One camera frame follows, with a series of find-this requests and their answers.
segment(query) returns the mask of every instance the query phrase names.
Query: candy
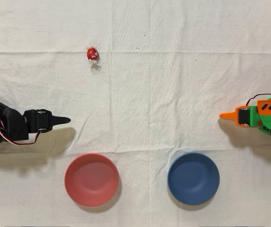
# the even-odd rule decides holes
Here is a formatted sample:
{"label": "candy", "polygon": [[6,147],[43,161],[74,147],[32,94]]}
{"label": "candy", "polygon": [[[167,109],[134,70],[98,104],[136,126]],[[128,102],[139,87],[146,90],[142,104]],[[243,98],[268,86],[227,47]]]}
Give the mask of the candy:
{"label": "candy", "polygon": [[97,64],[99,62],[98,60],[99,52],[97,51],[95,46],[88,45],[87,46],[87,58],[91,65]]}

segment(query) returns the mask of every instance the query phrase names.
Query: white tablecloth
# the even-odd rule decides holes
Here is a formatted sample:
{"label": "white tablecloth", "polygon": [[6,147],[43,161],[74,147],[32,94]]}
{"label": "white tablecloth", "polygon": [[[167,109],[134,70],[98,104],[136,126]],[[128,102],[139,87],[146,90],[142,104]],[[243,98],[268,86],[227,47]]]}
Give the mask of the white tablecloth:
{"label": "white tablecloth", "polygon": [[[270,0],[0,0],[0,101],[72,120],[35,145],[0,144],[0,227],[271,227],[271,138],[218,119],[265,92]],[[172,159],[193,150],[221,176],[200,206],[166,185]],[[120,173],[96,209],[63,185],[85,152]]]}

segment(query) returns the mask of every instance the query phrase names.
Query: orange and green robotic arm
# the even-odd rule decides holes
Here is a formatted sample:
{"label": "orange and green robotic arm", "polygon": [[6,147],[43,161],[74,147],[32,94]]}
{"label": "orange and green robotic arm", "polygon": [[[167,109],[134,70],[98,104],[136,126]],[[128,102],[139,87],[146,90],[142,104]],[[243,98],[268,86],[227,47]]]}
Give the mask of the orange and green robotic arm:
{"label": "orange and green robotic arm", "polygon": [[236,107],[233,112],[221,113],[220,118],[233,120],[236,125],[241,127],[258,127],[271,136],[271,97],[257,100],[257,105],[249,105],[251,99],[246,105]]}

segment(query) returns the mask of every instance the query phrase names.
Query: red bowl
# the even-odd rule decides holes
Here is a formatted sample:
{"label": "red bowl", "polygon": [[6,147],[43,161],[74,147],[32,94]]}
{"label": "red bowl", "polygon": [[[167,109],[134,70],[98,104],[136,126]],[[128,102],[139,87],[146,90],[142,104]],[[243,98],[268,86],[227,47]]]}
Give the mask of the red bowl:
{"label": "red bowl", "polygon": [[109,158],[87,153],[78,156],[68,165],[64,184],[73,201],[85,207],[98,207],[115,195],[119,175]]}

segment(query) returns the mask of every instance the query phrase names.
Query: bowl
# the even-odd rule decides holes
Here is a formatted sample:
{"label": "bowl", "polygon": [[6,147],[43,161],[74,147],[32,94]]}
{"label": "bowl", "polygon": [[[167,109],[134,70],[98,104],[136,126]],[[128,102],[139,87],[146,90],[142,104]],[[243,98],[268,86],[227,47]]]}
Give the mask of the bowl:
{"label": "bowl", "polygon": [[106,156],[86,153],[68,165],[64,185],[70,198],[77,204],[98,207],[115,195],[119,174],[115,164]]}
{"label": "bowl", "polygon": [[216,164],[206,155],[189,152],[170,166],[167,184],[171,194],[187,205],[200,205],[211,199],[220,184]]}

